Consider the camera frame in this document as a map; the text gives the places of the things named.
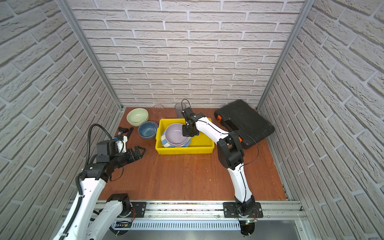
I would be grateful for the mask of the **lavender ceramic bowl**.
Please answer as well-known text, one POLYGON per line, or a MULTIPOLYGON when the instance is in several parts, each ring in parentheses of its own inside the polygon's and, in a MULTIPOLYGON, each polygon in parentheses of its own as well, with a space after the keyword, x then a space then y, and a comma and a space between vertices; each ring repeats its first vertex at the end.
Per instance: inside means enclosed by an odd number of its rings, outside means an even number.
POLYGON ((174 123, 169 125, 165 130, 165 139, 172 146, 182 146, 191 138, 183 135, 183 125, 174 123))

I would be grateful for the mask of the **dark blue ceramic bowl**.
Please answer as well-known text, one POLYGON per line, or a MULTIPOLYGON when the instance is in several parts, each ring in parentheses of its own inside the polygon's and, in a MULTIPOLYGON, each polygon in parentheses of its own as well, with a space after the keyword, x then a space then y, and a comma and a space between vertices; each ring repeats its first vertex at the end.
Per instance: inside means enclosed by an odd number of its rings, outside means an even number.
POLYGON ((138 133, 143 139, 151 140, 156 137, 157 130, 158 124, 155 122, 148 121, 139 126, 138 133))

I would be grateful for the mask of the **light green ceramic bowl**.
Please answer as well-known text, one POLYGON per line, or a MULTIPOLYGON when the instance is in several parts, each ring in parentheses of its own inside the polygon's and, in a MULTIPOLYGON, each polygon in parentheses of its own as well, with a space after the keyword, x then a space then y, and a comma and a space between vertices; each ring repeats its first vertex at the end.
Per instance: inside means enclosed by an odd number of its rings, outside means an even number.
POLYGON ((139 127, 149 119, 149 113, 144 108, 136 108, 127 114, 127 121, 131 126, 139 127))

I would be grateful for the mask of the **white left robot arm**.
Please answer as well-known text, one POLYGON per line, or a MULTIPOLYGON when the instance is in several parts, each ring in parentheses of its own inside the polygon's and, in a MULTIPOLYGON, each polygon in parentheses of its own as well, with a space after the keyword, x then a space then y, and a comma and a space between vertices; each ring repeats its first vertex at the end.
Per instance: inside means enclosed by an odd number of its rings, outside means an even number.
POLYGON ((100 211, 95 209, 98 198, 111 182, 115 169, 140 160, 146 149, 136 146, 127 149, 126 143, 134 129, 119 128, 116 137, 108 134, 108 140, 97 143, 97 153, 87 154, 86 165, 75 177, 77 197, 70 211, 54 237, 56 240, 101 240, 107 231, 117 236, 125 230, 114 230, 117 218, 129 218, 125 224, 131 225, 136 217, 143 217, 146 203, 131 203, 128 194, 112 194, 100 211))

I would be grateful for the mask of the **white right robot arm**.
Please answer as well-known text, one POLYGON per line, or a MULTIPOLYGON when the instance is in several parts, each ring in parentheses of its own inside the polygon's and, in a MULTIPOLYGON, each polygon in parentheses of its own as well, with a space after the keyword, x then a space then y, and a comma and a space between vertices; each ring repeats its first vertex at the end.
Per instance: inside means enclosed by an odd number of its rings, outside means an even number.
POLYGON ((202 114, 185 117, 185 121, 184 136, 195 137, 203 133, 217 145, 219 161, 228 170, 234 185, 237 213, 241 216, 248 215, 254 208, 255 198, 245 176, 245 153, 239 135, 220 129, 202 114))

